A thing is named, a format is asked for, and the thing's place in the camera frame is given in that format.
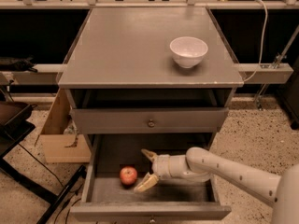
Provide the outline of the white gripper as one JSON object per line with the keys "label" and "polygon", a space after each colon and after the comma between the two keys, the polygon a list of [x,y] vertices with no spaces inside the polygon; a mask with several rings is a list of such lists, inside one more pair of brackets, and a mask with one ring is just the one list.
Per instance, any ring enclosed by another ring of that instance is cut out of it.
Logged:
{"label": "white gripper", "polygon": [[144,148],[141,149],[141,153],[152,162],[153,174],[147,173],[144,176],[134,188],[135,193],[141,193],[154,187],[159,179],[192,179],[199,176],[190,169],[185,155],[157,155],[155,152]]}

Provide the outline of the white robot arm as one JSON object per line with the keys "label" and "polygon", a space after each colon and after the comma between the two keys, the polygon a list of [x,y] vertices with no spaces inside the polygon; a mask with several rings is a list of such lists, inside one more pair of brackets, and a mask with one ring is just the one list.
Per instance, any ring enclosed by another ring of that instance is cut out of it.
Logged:
{"label": "white robot arm", "polygon": [[146,191],[160,180],[173,178],[204,182],[217,175],[273,208],[271,224],[299,224],[299,165],[274,175],[217,156],[203,148],[191,147],[184,155],[158,155],[144,149],[152,172],[135,187]]}

